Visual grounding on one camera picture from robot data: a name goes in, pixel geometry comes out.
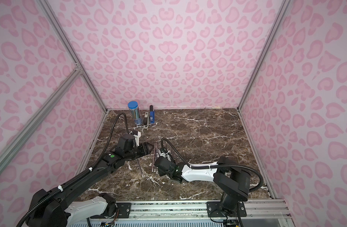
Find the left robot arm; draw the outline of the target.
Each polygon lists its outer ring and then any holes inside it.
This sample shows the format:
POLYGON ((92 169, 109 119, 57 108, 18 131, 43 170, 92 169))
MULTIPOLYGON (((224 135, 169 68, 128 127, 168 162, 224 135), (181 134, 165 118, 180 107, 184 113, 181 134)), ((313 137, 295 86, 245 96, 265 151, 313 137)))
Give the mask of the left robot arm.
POLYGON ((66 209, 83 192, 95 183, 117 171, 125 162, 149 155, 154 145, 148 142, 136 144, 133 134, 124 134, 112 151, 107 151, 96 163, 67 182, 46 191, 36 192, 28 212, 17 223, 21 227, 66 227, 73 218, 66 209))

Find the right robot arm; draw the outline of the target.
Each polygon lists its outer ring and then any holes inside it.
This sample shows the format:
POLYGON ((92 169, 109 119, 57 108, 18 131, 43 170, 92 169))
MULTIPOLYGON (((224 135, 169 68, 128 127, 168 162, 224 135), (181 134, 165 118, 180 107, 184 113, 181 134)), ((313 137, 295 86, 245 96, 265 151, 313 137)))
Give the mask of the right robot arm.
POLYGON ((184 162, 176 164, 168 158, 159 157, 154 165, 160 176, 168 176, 179 183, 205 181, 214 182, 223 190, 220 202, 208 202, 207 213, 210 218, 246 217, 244 202, 248 201, 251 174, 234 167, 213 168, 217 164, 233 164, 227 158, 208 165, 188 166, 184 162))

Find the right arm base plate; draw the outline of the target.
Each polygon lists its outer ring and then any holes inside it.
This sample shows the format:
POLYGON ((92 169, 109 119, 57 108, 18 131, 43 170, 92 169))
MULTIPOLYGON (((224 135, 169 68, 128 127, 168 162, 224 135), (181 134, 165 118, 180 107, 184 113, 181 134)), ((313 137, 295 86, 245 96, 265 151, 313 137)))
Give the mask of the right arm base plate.
POLYGON ((207 215, 210 218, 226 218, 226 217, 246 217, 246 209, 244 203, 239 202, 236 205, 229 205, 225 207, 219 201, 209 201, 206 202, 207 215))

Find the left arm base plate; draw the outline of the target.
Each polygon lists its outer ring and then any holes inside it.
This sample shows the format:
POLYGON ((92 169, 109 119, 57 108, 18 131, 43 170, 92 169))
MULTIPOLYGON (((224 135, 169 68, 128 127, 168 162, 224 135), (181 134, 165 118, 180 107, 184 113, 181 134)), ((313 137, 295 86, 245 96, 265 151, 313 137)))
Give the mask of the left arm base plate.
POLYGON ((131 212, 131 203, 118 202, 117 205, 117 218, 129 218, 131 212))

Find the dark pencil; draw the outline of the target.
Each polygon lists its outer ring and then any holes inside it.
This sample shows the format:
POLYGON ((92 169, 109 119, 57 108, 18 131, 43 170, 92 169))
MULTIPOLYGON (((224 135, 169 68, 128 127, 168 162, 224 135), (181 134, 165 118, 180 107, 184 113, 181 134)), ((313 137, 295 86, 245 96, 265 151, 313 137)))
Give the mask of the dark pencil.
POLYGON ((140 170, 140 173, 141 173, 142 177, 144 177, 145 175, 144 175, 143 169, 142 169, 142 167, 141 167, 141 164, 140 164, 140 162, 139 162, 139 159, 136 159, 136 162, 137 162, 137 165, 138 165, 138 168, 139 168, 139 170, 140 170))

